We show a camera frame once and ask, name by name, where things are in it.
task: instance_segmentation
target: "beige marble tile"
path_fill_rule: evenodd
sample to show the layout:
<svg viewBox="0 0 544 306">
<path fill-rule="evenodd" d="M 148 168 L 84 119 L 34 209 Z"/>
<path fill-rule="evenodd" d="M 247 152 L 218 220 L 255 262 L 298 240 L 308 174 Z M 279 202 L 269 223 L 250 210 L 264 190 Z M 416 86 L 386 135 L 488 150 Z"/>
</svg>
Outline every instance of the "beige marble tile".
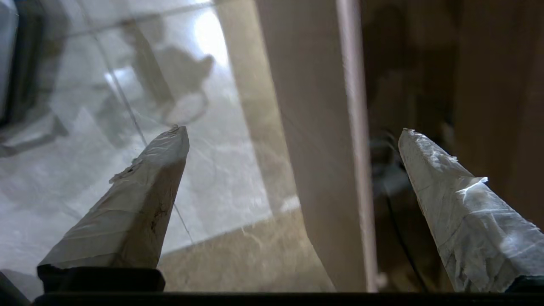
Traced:
<svg viewBox="0 0 544 306">
<path fill-rule="evenodd" d="M 80 0 L 94 28 L 109 27 L 176 9 L 212 5 L 213 0 Z"/>
<path fill-rule="evenodd" d="M 60 39 L 89 30 L 78 0 L 40 0 L 46 16 L 45 36 Z"/>
<path fill-rule="evenodd" d="M 145 147 L 110 79 L 91 36 L 45 44 L 35 107 L 0 133 L 0 269 L 37 280 L 37 264 Z M 173 215 L 167 249 L 190 243 L 180 223 Z"/>
<path fill-rule="evenodd" d="M 331 292 L 300 210 L 161 258 L 166 291 Z"/>
<path fill-rule="evenodd" d="M 146 139 L 172 124 L 188 126 L 191 149 L 176 203 L 193 241 L 272 214 L 218 19 L 218 10 L 236 3 L 98 35 Z M 260 102 L 266 109 L 275 100 Z"/>
</svg>

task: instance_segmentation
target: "black cable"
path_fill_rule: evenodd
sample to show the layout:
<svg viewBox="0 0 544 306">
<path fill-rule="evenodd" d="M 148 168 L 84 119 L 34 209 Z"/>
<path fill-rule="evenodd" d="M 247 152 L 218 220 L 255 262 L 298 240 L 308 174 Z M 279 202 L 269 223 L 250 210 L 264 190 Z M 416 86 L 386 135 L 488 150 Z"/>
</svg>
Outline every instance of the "black cable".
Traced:
<svg viewBox="0 0 544 306">
<path fill-rule="evenodd" d="M 400 246 L 403 248 L 404 254 L 406 254 L 406 258 L 408 259 L 410 266 L 412 266 L 412 270 L 416 274 L 417 280 L 421 284 L 422 291 L 429 292 L 429 289 L 427 289 L 427 286 L 425 285 L 425 282 L 423 281 L 421 274 L 419 274 L 419 270 L 416 268 L 416 264 L 413 261 L 412 255 L 410 255 L 410 251 L 408 251 L 408 247 L 406 246 L 406 243 L 404 243 L 403 237 L 400 234 L 397 221 L 395 220 L 395 216 L 393 215 L 393 207 L 391 207 L 391 199 L 389 198 L 387 191 L 385 192 L 385 200 L 387 201 L 387 207 L 389 208 L 389 215 L 391 216 L 391 222 L 393 223 L 393 228 L 395 229 L 395 233 L 397 234 L 397 238 L 399 240 Z"/>
</svg>

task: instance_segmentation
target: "marble floor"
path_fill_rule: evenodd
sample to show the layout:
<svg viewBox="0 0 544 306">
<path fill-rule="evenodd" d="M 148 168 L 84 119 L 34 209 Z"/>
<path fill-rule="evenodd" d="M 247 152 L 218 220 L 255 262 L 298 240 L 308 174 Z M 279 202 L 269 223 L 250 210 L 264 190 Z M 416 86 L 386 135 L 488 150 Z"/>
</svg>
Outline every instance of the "marble floor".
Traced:
<svg viewBox="0 0 544 306">
<path fill-rule="evenodd" d="M 252 0 L 42 0 L 36 103 L 0 131 L 0 270 L 36 265 L 156 135 L 186 125 L 163 257 L 298 207 Z"/>
</svg>

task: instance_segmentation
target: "cable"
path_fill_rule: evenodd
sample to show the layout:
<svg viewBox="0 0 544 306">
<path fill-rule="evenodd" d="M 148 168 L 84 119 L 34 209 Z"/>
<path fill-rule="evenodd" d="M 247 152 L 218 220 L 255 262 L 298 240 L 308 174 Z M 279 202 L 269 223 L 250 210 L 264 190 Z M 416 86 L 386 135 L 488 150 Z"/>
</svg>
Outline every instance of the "cable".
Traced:
<svg viewBox="0 0 544 306">
<path fill-rule="evenodd" d="M 397 221 L 395 220 L 395 216 L 393 215 L 393 207 L 391 207 L 391 199 L 389 198 L 389 195 L 387 194 L 387 192 L 385 193 L 385 200 L 387 201 L 387 207 L 389 208 L 389 215 L 391 216 L 391 222 L 393 223 L 393 228 L 395 229 L 395 233 L 397 234 L 397 239 L 399 240 L 400 246 L 403 248 L 404 253 L 406 254 L 406 258 L 408 259 L 410 266 L 412 266 L 412 270 L 416 274 L 417 280 L 421 284 L 422 291 L 429 292 L 429 289 L 425 285 L 425 282 L 423 281 L 421 274 L 419 274 L 419 270 L 417 269 L 416 264 L 413 261 L 412 255 L 410 255 L 410 251 L 408 251 L 408 247 L 406 246 L 406 243 L 404 243 L 403 237 L 400 234 Z"/>
</svg>

